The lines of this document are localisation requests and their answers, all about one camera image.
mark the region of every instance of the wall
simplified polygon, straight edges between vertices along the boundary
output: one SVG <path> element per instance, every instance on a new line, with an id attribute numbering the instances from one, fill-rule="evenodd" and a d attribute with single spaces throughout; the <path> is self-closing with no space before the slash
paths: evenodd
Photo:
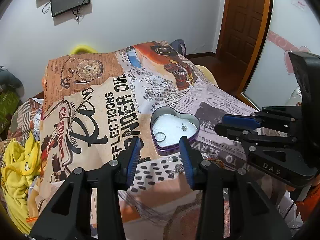
<path id="1" fill-rule="evenodd" d="M 217 17 L 217 25 L 216 30 L 213 37 L 213 45 L 212 45 L 212 52 L 216 53 L 219 36 L 220 36 L 220 30 L 221 30 L 221 24 L 222 24 L 222 17 L 223 17 L 223 11 L 224 11 L 224 2 L 225 0 L 219 1 L 219 11 L 218 11 L 218 17 Z"/>
<path id="2" fill-rule="evenodd" d="M 71 12 L 54 19 L 44 0 L 13 0 L 0 19 L 0 65 L 23 83 L 23 100 L 42 91 L 49 59 L 79 44 L 111 52 L 133 44 L 184 39 L 187 53 L 212 51 L 219 0 L 92 0 L 78 24 Z"/>
<path id="3" fill-rule="evenodd" d="M 306 5 L 304 10 L 292 4 L 298 1 Z M 288 74 L 285 50 L 306 46 L 320 55 L 320 24 L 305 0 L 274 0 L 269 30 L 272 33 L 244 92 L 259 108 L 285 105 L 298 86 L 294 74 Z"/>

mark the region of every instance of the door frame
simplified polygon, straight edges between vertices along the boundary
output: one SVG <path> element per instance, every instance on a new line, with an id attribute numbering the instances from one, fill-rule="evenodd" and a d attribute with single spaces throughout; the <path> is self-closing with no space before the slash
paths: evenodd
<path id="1" fill-rule="evenodd" d="M 221 23 L 221 30 L 220 30 L 217 51 L 216 51 L 216 58 L 219 57 L 221 47 L 222 47 L 222 40 L 223 40 L 223 36 L 225 34 L 225 28 L 226 28 L 228 6 L 229 6 L 229 0 L 225 0 L 222 23 Z M 236 91 L 236 98 L 238 98 L 239 100 L 241 100 L 242 102 L 246 103 L 247 105 L 249 105 L 253 108 L 256 108 L 256 106 L 253 105 L 246 97 L 244 97 L 243 91 L 247 87 L 247 85 L 250 81 L 250 78 L 251 78 L 251 76 L 252 76 L 252 74 L 258 64 L 258 60 L 260 58 L 262 48 L 265 44 L 268 30 L 269 30 L 270 20 L 271 20 L 272 6 L 273 6 L 273 0 L 264 0 L 262 20 L 261 20 L 261 25 L 260 25 L 257 41 L 254 46 L 253 53 L 252 53 L 251 59 L 249 61 L 247 70 L 244 73 L 242 81 Z"/>

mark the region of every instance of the silver ring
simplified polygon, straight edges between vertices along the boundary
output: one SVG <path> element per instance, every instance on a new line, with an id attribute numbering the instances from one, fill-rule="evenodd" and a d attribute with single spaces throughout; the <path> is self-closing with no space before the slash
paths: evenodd
<path id="1" fill-rule="evenodd" d="M 157 134 L 163 134 L 163 135 L 164 135 L 164 139 L 161 140 L 161 141 L 158 141 L 158 140 L 156 139 Z M 156 140 L 157 142 L 163 142 L 163 141 L 165 140 L 165 134 L 164 134 L 163 132 L 157 132 L 157 133 L 155 134 L 155 140 Z"/>

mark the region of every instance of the heart-shaped tin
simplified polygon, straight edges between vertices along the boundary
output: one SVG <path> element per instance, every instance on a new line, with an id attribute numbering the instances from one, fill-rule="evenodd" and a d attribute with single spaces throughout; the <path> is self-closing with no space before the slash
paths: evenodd
<path id="1" fill-rule="evenodd" d="M 158 117 L 160 117 L 161 115 L 164 115 L 164 114 L 171 114 L 171 115 L 174 115 L 174 116 L 181 118 L 181 119 L 187 119 L 190 123 L 192 123 L 196 127 L 196 132 L 191 137 L 188 138 L 189 142 L 192 142 L 195 140 L 195 138 L 200 130 L 199 119 L 196 116 L 194 116 L 193 114 L 179 113 L 169 106 L 159 107 L 158 109 L 156 109 L 156 111 L 154 111 L 154 113 L 151 116 L 150 130 L 151 130 L 151 136 L 153 139 L 153 143 L 156 146 L 156 150 L 157 150 L 158 154 L 161 156 L 167 156 L 167 155 L 170 155 L 170 154 L 173 154 L 173 153 L 176 153 L 179 151 L 179 140 L 177 141 L 177 143 L 172 144 L 172 145 L 159 146 L 159 144 L 155 138 L 155 135 L 153 134 L 153 125 L 154 125 L 155 121 L 157 120 Z"/>

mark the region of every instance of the yellow cloth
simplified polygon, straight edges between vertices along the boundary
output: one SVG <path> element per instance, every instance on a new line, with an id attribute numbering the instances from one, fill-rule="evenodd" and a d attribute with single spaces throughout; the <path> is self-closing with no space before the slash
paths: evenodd
<path id="1" fill-rule="evenodd" d="M 39 175 L 40 143 L 35 140 L 32 132 L 29 133 L 25 147 L 12 139 L 3 160 L 5 166 L 1 168 L 1 188 L 9 215 L 20 231 L 28 234 L 31 226 L 26 222 L 29 218 L 27 193 L 34 177 Z"/>

